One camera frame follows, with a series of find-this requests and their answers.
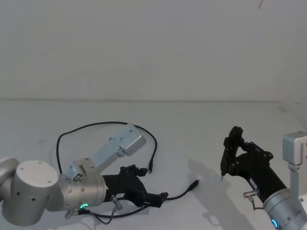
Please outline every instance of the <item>wire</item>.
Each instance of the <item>wire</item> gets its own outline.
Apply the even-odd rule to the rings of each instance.
[[[94,216],[97,220],[99,220],[100,223],[105,224],[105,225],[108,225],[109,223],[111,223],[111,221],[112,221],[112,219],[113,219],[113,216],[114,216],[114,213],[116,212],[116,210],[117,210],[116,208],[113,209],[112,214],[111,214],[110,219],[109,219],[108,222],[104,222],[104,221],[103,221],[102,219],[100,219],[95,213],[90,212],[90,214],[91,214],[92,216]]]
[[[76,128],[72,131],[69,131],[69,132],[66,132],[66,133],[63,133],[59,136],[58,138],[58,141],[57,141],[57,150],[56,150],[56,154],[57,154],[57,161],[58,161],[58,167],[59,167],[59,173],[62,174],[62,167],[61,167],[61,162],[60,162],[60,159],[59,159],[59,143],[61,141],[61,138],[65,135],[68,135],[68,134],[71,134],[73,132],[76,132],[80,129],[83,129],[83,128],[87,128],[87,127],[90,127],[90,126],[96,126],[96,125],[106,125],[106,124],[119,124],[119,125],[127,125],[128,123],[127,122],[121,122],[121,121],[106,121],[106,122],[98,122],[98,123],[92,123],[92,124],[88,124],[88,125],[85,125],[85,126],[82,126],[82,127],[79,127],[79,128]],[[143,130],[144,132],[146,132],[149,136],[151,136],[154,140],[154,150],[153,150],[153,154],[152,154],[152,157],[149,161],[149,166],[148,166],[148,171],[151,173],[153,171],[153,165],[154,165],[154,156],[155,156],[155,153],[157,152],[157,148],[158,148],[158,142],[157,142],[157,139],[154,137],[153,134],[151,134],[151,132],[149,132],[147,129],[141,127],[141,126],[137,126],[137,125],[134,125],[136,126],[137,128]]]
[[[178,195],[178,196],[175,196],[175,197],[170,197],[170,198],[167,198],[166,201],[170,201],[170,200],[177,200],[177,199],[180,199],[181,197],[183,197],[185,194],[187,194],[189,191],[192,191],[194,188],[196,188],[199,184],[199,180],[196,180],[194,181],[188,188],[186,191],[184,191],[182,194]],[[143,211],[144,209],[148,208],[149,206],[143,206],[133,212],[129,212],[129,213],[125,213],[125,214],[121,214],[121,215],[116,215],[116,216],[113,216],[112,218],[123,218],[123,217],[128,217],[128,216],[131,216],[131,215],[134,215],[138,212],[141,212]],[[98,214],[98,213],[94,213],[94,212],[91,212],[89,210],[86,210],[86,209],[82,209],[82,210],[79,210],[78,212],[78,215],[84,215],[84,214],[94,214],[96,215],[97,217],[101,217],[101,218],[111,218],[111,216],[108,216],[108,215],[101,215],[101,214]]]
[[[255,201],[251,201],[251,203],[253,204],[254,211],[257,210],[257,209],[264,210],[262,207],[256,207],[255,206]]]

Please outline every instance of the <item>white table surface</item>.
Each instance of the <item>white table surface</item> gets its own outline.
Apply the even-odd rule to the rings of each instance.
[[[282,160],[282,138],[302,129],[299,121],[278,103],[140,103],[0,101],[0,157],[19,161],[42,160],[57,169],[58,135],[101,121],[126,121],[150,130],[158,140],[153,173],[142,178],[148,192],[182,193],[191,181],[200,185],[180,200],[165,202],[140,214],[116,219],[108,226],[91,216],[64,218],[65,211],[48,212],[34,226],[13,226],[0,217],[1,230],[262,230],[273,229],[264,211],[252,210],[242,193],[251,190],[240,177],[220,181],[223,140],[234,125],[274,154],[271,166],[289,185],[289,170]],[[90,127],[63,138],[62,167],[96,152],[120,126]],[[120,166],[147,167],[154,146],[147,144],[132,157],[118,159],[103,174],[117,174]],[[96,207],[107,213],[111,204]]]

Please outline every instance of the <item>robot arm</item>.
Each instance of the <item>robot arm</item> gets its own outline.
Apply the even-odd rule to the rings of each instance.
[[[127,199],[136,206],[160,207],[168,193],[147,193],[139,176],[147,169],[135,165],[121,167],[119,175],[100,173],[118,157],[132,155],[146,143],[132,124],[109,139],[92,157],[73,161],[70,168],[58,176],[55,169],[42,161],[0,159],[0,199],[2,214],[14,225],[29,226],[37,223],[44,210],[68,210],[69,218],[75,210]]]
[[[307,173],[307,133],[293,133],[283,139],[283,159],[289,162],[288,167],[291,170],[290,189],[286,188],[271,169],[270,160],[273,155],[253,142],[245,142],[242,133],[243,129],[235,126],[225,138],[221,161],[222,177],[228,173],[246,179],[253,191],[246,192],[243,196],[252,203],[252,196],[258,196],[276,229],[307,230],[304,208],[307,183],[302,178]],[[236,156],[238,147],[246,153]]]

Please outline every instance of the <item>green indicator light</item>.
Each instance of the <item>green indicator light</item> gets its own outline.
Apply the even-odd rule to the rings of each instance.
[[[85,208],[85,207],[88,207],[88,204],[83,204],[83,205],[80,206],[81,209]]]

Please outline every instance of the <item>white wall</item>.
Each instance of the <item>white wall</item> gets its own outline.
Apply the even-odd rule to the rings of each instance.
[[[307,1],[1,0],[0,98],[279,100],[307,91]]]

